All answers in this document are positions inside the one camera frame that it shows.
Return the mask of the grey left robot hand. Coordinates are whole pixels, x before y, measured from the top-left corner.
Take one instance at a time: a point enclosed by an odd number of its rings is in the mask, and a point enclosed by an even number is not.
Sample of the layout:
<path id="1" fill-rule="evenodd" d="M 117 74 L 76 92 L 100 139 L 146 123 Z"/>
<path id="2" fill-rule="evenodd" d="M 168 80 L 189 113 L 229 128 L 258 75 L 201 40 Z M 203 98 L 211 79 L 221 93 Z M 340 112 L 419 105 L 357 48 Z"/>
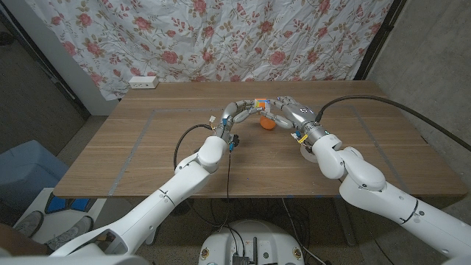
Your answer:
<path id="1" fill-rule="evenodd" d="M 249 115 L 258 113 L 262 109 L 262 107 L 255 106 L 254 99 L 231 102 L 224 109 L 220 122 L 216 127 L 216 136 L 228 143 L 233 125 L 244 121 Z"/>

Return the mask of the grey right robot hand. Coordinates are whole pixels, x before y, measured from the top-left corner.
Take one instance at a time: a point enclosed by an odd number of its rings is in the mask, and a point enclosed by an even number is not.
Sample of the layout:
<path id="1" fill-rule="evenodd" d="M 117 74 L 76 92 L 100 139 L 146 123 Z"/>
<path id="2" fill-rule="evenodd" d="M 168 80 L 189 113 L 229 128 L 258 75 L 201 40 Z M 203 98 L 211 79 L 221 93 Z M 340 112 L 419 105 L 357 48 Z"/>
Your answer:
<path id="1" fill-rule="evenodd" d="M 269 107 L 261 110 L 260 114 L 284 129 L 295 129 L 293 136 L 299 144 L 313 146 L 320 138 L 329 135 L 329 132 L 315 121 L 315 112 L 292 97 L 279 96 L 267 102 Z"/>

